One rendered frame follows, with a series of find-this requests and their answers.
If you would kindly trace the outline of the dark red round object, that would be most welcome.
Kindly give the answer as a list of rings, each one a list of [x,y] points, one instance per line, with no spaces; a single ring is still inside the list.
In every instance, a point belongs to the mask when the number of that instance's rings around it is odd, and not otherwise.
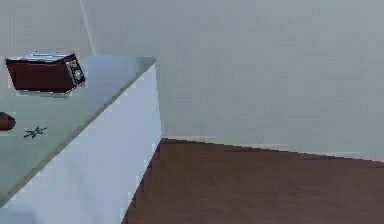
[[[9,131],[14,128],[15,119],[5,112],[0,112],[0,131]]]

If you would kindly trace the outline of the small dark green star shape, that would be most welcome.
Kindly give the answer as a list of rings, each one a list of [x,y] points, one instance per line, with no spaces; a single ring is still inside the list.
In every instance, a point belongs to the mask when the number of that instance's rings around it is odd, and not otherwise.
[[[35,138],[37,135],[42,135],[44,134],[44,131],[47,130],[48,127],[41,128],[40,126],[37,126],[34,130],[26,130],[25,135],[23,138],[28,138],[31,137],[32,139]]]

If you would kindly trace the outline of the dark red toaster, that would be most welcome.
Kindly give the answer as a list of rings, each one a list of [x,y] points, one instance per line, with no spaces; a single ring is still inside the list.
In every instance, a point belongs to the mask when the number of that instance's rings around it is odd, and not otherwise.
[[[74,53],[34,51],[5,59],[18,91],[66,93],[85,82]]]

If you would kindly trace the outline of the white kitchen counter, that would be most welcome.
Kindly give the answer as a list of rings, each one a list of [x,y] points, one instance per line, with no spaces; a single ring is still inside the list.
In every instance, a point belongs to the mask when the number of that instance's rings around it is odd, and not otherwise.
[[[120,224],[161,139],[156,61],[95,55],[64,96],[10,92],[0,111],[0,224]],[[26,130],[48,127],[35,138]]]

